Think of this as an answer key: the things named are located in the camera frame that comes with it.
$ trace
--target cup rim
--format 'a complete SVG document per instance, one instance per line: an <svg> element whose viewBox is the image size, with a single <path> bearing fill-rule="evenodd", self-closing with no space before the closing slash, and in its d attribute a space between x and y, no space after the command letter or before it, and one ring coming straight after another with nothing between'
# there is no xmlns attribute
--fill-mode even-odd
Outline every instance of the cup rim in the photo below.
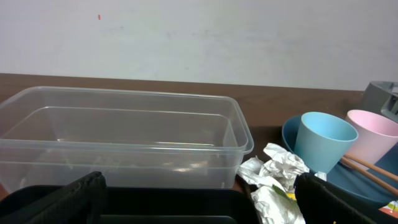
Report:
<svg viewBox="0 0 398 224"><path fill-rule="evenodd" d="M370 112L370 111L366 111L366 110L349 110L349 111L347 112L347 117L348 117L350 120L352 120L352 121L355 123L355 125L358 125L359 127L363 128L363 129L365 129L365 130L367 130L367 131L370 131L370 132L375 133L375 134L379 134L379 135L381 135L381 136L391 137L391 138L398 138L398 135L392 136L392 135L388 135L388 134L382 134L382 133L379 133L379 132L377 132L377 131L369 130L369 128L366 128L366 127L364 127L363 125L360 125L359 123L357 123L356 121L354 121L354 120L351 118L351 116L349 115L351 112L355 112L355 111L360 111L360 112L365 112L365 113L372 114L372 115L377 116L377 117L379 117L379 118L381 118L381 119L384 119L385 121L387 121L387 122L389 122L389 123L394 123L395 125L398 126L398 124L397 124L395 121L393 121L393 120L391 120L391 119L388 119L388 118L386 118L385 116L382 116L382 115L379 115L379 114L377 114L377 113L373 113L373 112Z"/></svg>
<svg viewBox="0 0 398 224"><path fill-rule="evenodd" d="M310 113L318 113L318 114L322 114L322 115L327 115L327 116L331 116L331 117L333 117L333 118L336 118L336 119L339 119L339 120L343 121L344 123L346 123L349 127L351 127L351 128L355 131L355 133L356 133L355 138L350 139L350 140L340 140L340 139L329 138L329 137L326 137L326 136L323 136L323 135L321 135L321 134L316 133L312 128L308 127L308 126L305 124L305 122L303 121L303 116L306 115L306 114L310 114ZM331 114L328 114L328 113L322 113L322 112L316 112L316 111L306 112L306 113L304 113L304 114L301 116L300 121L301 121L301 123L302 123L308 130L310 130L312 133L314 133L314 134L316 134L316 135L318 135L318 136L320 136L320 137L323 137L323 138L325 138L325 139L329 139L329 140L333 140L333 141L339 141L339 142L351 142L351 141L357 140L358 137L359 137L358 131L356 130L356 128L355 128L352 124L350 124L349 122L347 122L347 121L345 121L345 120L343 120L343 119L341 119L341 118L339 118L339 117L337 117L337 116L334 116L334 115L331 115Z"/></svg>

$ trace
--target light blue cup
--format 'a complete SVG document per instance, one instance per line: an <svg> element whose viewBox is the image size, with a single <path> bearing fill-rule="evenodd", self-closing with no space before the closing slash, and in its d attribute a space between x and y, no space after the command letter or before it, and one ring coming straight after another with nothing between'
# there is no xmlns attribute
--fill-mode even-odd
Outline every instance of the light blue cup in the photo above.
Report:
<svg viewBox="0 0 398 224"><path fill-rule="evenodd" d="M336 116L308 112L302 115L294 153L315 172L329 173L358 138L358 132Z"/></svg>

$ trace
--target cup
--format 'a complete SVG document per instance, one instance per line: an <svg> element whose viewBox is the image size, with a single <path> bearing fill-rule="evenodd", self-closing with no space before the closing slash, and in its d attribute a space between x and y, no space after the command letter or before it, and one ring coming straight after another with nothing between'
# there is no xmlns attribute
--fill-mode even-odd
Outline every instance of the cup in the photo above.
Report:
<svg viewBox="0 0 398 224"><path fill-rule="evenodd" d="M294 153L315 172L329 173L357 138L358 132L347 121L308 112L301 116Z"/></svg>
<svg viewBox="0 0 398 224"><path fill-rule="evenodd" d="M379 114L351 110L346 121L359 133L358 140L348 150L358 159L375 164L398 142L398 124Z"/></svg>

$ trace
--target blue bowl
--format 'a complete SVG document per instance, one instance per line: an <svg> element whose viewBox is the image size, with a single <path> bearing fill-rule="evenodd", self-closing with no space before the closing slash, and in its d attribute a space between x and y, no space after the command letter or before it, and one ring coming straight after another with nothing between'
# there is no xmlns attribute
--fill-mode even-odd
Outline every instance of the blue bowl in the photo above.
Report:
<svg viewBox="0 0 398 224"><path fill-rule="evenodd" d="M294 146L297 137L297 131L300 126L301 115L294 116L286 121L282 127L282 138L285 148L294 153ZM395 145L383 158L381 158L375 165L385 169L393 174L398 174L398 144ZM371 169L368 172L376 177L382 179L391 186L398 188L398 183L392 179L379 174ZM327 179L329 183L345 190L346 192L354 195L360 200L381 208L389 202L396 200L397 197L385 190L380 185L374 183L359 172L350 169L340 162L332 168L328 173Z"/></svg>

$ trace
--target wall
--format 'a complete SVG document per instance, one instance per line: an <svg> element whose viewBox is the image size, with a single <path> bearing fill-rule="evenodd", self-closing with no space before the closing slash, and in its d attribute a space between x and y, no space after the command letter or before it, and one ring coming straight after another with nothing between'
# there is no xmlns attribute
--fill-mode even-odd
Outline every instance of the wall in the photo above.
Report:
<svg viewBox="0 0 398 224"><path fill-rule="evenodd" d="M0 0L0 72L363 90L398 82L397 21L396 0Z"/></svg>

